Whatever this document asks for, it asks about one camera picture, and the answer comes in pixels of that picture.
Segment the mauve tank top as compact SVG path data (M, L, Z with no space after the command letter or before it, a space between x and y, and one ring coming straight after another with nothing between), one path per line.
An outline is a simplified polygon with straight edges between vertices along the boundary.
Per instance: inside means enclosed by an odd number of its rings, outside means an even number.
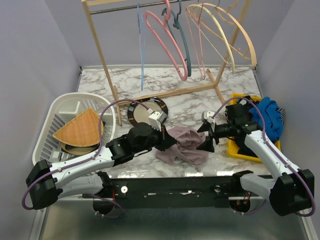
M161 161L171 165L175 161L201 165L208 159L209 153L207 151L197 150L197 147L206 140L204 132L198 133L191 127L183 126L175 126L167 132L177 143L165 151L157 150L155 152L155 156Z

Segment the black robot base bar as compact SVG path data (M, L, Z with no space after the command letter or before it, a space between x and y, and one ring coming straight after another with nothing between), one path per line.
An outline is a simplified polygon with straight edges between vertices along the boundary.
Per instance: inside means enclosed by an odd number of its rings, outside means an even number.
M250 195L234 190L231 176L117 178L99 172L99 198L111 199L123 209L232 208L248 212Z

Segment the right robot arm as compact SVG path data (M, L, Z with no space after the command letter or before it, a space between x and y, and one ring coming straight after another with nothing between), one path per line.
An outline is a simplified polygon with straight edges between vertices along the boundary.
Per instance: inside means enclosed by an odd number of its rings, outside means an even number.
M197 149L213 153L214 145L221 138L231 137L253 152L272 176L272 179L265 179L249 170L237 172L232 176L230 191L236 196L251 192L262 197L279 216L300 215L306 209L310 209L307 216L313 215L316 210L313 173L288 160L268 138L265 123L249 121L242 104L228 105L226 115L226 123L216 124L215 112L202 113L198 132L208 135Z

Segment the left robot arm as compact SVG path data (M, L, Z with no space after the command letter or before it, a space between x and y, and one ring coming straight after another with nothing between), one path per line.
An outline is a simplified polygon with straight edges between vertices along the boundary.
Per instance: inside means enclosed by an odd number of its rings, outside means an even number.
M112 168L131 161L135 155L148 153L152 148L165 151L177 143L164 125L155 129L141 122L127 134L115 138L88 154L64 162L38 161L26 178L27 190L22 197L26 210L49 207L60 197L83 194L84 190L66 185L90 173Z

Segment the wooden curved hanger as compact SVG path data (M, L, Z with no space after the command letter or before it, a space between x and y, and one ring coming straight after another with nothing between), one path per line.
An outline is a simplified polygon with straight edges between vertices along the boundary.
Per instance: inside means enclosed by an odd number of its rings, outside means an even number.
M241 10L241 13L240 13L240 16L239 16L238 20L233 15L230 14L230 9L233 9L238 5L238 0L236 0L233 5L229 5L227 10L225 10L225 9L219 7L219 6L216 6L215 10L218 13L219 17L224 22L228 23L229 25L234 25L235 26L235 30L233 32L233 35L232 35L232 38L231 38L231 41L230 41L230 44L232 46L234 46L239 32L241 32L243 34L243 36L244 36L244 38L246 40L246 43L247 43L247 50L244 53L241 53L240 50L238 50L238 49L236 49L235 51L238 54L240 54L240 56L242 58L250 60L251 66L254 68L254 67L257 66L256 51L255 51L254 45L253 45L248 33L246 32L246 30L243 27L243 22L245 20L245 17L247 15L247 12L249 10L251 2L252 2L251 0L245 0L244 1L244 4L242 6L242 10ZM231 19L231 21L228 21L224 17L222 17L221 12L226 14Z

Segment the teal plastic hanger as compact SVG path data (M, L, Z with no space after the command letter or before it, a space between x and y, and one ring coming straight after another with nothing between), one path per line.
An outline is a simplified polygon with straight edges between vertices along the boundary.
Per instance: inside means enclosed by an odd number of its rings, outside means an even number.
M177 2L179 5L179 11L178 11L178 13L174 13L174 11L171 10L171 6L170 6L169 1L168 0L166 1L166 7L161 12L161 15L163 16L162 29L166 33L166 35L169 37L169 39L171 40L173 46L175 47L175 50L177 51L177 53L180 57L180 60L182 62L183 73L181 72L178 64L176 63L172 53L168 50L168 48L164 44L163 44L163 48L164 48L167 56L171 60L173 66L175 67L180 79L182 81L186 81L187 78L190 77L191 73L192 73L191 59L190 59L190 52L189 52L189 48L188 48L188 43L187 43L183 28L179 22L179 16L182 13L182 1L178 0ZM185 50L185 58L184 59L183 59L182 51L180 50L180 48L178 46L178 42L175 39L175 37L173 35L173 31L171 30L171 27L168 23L168 21L171 17L173 17L172 26L174 28L176 28L177 30L179 30L179 32L180 32L180 36L181 36L184 50Z

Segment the thin pink hanger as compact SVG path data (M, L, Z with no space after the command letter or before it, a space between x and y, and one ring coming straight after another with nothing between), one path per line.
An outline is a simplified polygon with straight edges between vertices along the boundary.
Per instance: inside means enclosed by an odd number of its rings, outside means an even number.
M196 4L196 8L200 7L200 10L198 11L198 15L196 15L193 11L193 5L189 5L185 8L185 16L188 24L188 29L190 32L194 52L195 52L195 57L197 60L199 72L200 72L200 77L202 80L206 78L206 73L205 73L205 64L204 64L204 54L203 54L203 45L202 45L202 30L200 27L201 23L201 15L204 7L204 0L201 1L201 3ZM195 40L195 36L192 30L191 22L195 24L197 27L197 34L198 34L198 44Z

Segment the cream plastic hanger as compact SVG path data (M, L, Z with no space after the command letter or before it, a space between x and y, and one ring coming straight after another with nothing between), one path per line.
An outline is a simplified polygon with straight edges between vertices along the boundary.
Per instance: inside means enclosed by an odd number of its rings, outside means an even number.
M193 8L191 10L193 12L193 10L196 8L196 4L192 4L192 6L193 6ZM229 42L227 40L227 37L225 35L225 32L224 32L223 28L221 27L221 25L220 25L219 21L216 19L216 17L206 7L203 7L203 10L212 18L212 20L215 23L216 27L220 31L220 34L221 34L222 37L220 37L219 35L216 35L216 36L219 37L222 41L224 41L226 49L227 49L227 53L228 53L228 56L226 56L225 60L223 60L223 61L226 64L231 64L232 72L235 73L236 72L236 70L235 70L235 61L234 61L233 53L232 53L232 50L231 50L231 45L229 44ZM206 27L206 25L202 22L202 20L200 21L200 24L202 24L203 26ZM208 40L208 42L215 49L215 51L220 55L220 57L223 58L222 55L220 54L220 52L216 49L216 47L211 43L211 41L203 33L203 31L201 31L201 34Z

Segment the yellow plastic bin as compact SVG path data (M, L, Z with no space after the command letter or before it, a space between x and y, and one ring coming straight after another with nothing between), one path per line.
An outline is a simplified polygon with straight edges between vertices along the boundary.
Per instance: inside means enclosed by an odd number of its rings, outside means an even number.
M253 102L260 102L262 100L262 97L259 96L254 96L254 95L244 95L244 94L240 94L240 93L232 93L231 94L231 98L235 98L235 97L251 97ZM228 105L235 105L237 103L240 103L239 101L241 101L241 99L233 99L231 100ZM273 144L281 151L281 141L276 141L273 142ZM253 155L247 155L246 153L244 153L241 148L235 143L235 141L229 139L228 143L227 143L227 155L229 157L235 158L235 159L241 159L241 160L245 160L245 161L250 161L250 162L254 162L254 163L259 163L261 164L262 161Z

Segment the dark rimmed ceramic plate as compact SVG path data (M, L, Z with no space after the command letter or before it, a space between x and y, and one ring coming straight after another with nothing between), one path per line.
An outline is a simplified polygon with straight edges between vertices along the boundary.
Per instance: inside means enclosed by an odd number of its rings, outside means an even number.
M167 120L169 110L162 99L158 97L149 97L138 101L148 108L151 108L153 111L163 113L164 117L161 119L162 124ZM127 109L127 118L133 126L141 122L149 124L148 116L147 110L141 104L132 102Z

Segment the dark navy garment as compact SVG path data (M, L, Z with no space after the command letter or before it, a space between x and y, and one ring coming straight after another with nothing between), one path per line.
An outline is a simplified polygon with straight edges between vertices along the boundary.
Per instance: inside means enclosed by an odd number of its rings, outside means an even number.
M254 101L250 95L246 95L246 96L244 96L244 98L248 99L250 102L252 102L255 105L257 105L259 103L259 101ZM245 112L246 117L247 117L247 121L250 122L252 120L253 115L249 112L249 110L251 110L253 108L253 106L250 103L248 103L247 101L245 101L245 103L243 103L242 105L243 105L243 109L244 109L243 111ZM239 147L239 150L237 152L238 154L250 156L250 157L254 157L254 158L257 157L252 150L250 150L247 146L245 146L243 140L236 139L235 143Z

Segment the blue garment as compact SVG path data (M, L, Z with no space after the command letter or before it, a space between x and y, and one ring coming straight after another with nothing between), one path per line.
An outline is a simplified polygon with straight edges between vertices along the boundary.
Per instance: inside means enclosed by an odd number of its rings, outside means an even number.
M267 137L272 142L279 141L284 130L284 123L281 120L281 114L277 112L279 108L277 102L266 96L256 106L264 119Z

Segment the striped black white garment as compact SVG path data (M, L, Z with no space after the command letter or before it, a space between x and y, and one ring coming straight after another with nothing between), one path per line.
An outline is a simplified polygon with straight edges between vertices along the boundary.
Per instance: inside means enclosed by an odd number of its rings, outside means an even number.
M278 113L280 113L281 115L281 121L284 123L285 122L285 119L286 119L286 110L284 108L278 108L276 110Z

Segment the woven wicker fan tray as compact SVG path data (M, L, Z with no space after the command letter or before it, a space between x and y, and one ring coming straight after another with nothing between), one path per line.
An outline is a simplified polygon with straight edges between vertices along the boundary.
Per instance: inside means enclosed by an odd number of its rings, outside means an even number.
M66 145L89 147L100 143L103 129L98 114L92 108L87 108L57 130L53 137Z

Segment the white plastic dish rack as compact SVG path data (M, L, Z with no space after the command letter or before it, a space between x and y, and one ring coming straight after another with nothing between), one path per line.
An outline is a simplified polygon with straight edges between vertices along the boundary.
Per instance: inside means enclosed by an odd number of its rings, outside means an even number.
M107 99L93 93L66 93L56 98L49 108L37 140L32 162L36 164L41 160L46 160L50 163L57 163L81 156L62 151L61 142L55 139L53 134L88 108L92 108L97 113L103 124L100 143L106 144L112 140L116 130L116 115L112 107L104 110L109 104Z

